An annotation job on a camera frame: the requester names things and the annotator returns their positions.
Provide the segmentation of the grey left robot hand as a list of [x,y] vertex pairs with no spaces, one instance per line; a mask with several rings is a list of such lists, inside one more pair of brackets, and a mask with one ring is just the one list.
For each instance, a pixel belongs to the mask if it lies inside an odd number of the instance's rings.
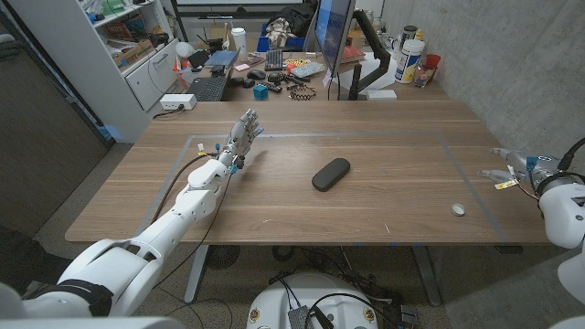
[[254,139],[264,131],[258,122],[258,114],[248,109],[233,125],[225,145],[217,159],[233,174],[242,169],[245,156],[249,152]]

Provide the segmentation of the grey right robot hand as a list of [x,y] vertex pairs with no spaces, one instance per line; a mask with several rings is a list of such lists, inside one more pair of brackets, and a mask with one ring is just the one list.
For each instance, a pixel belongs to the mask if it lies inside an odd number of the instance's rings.
[[513,174],[510,173],[509,169],[481,170],[479,172],[480,176],[486,177],[497,184],[515,179],[523,187],[531,187],[536,195],[542,195],[553,187],[573,182],[573,179],[568,176],[558,176],[546,182],[550,176],[558,173],[560,160],[557,157],[530,154],[505,148],[493,148],[491,153],[504,158],[514,169]]

